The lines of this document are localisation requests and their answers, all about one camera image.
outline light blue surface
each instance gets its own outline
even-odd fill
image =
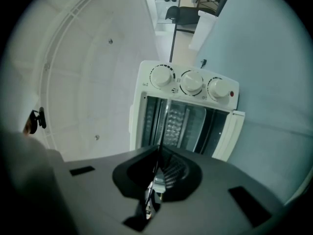
[[[313,45],[283,0],[228,0],[195,66],[237,80],[246,119],[230,163],[286,202],[313,166]]]

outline white knob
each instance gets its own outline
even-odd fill
[[[182,77],[182,84],[189,92],[194,92],[202,87],[202,77],[195,71],[187,72]]]
[[[158,66],[152,71],[151,80],[159,87],[167,85],[171,82],[170,70],[165,66]]]
[[[229,93],[229,85],[224,80],[215,80],[210,83],[209,91],[214,97],[225,97]]]

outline toaster oven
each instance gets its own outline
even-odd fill
[[[245,119],[244,112],[236,111],[238,97],[239,83],[230,78],[195,67],[143,61],[130,109],[130,150],[157,144],[165,128],[163,145],[227,161]]]

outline oven door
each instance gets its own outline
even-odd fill
[[[148,96],[137,147],[158,144],[166,99]],[[245,114],[172,100],[165,122],[164,145],[227,161],[238,139]]]

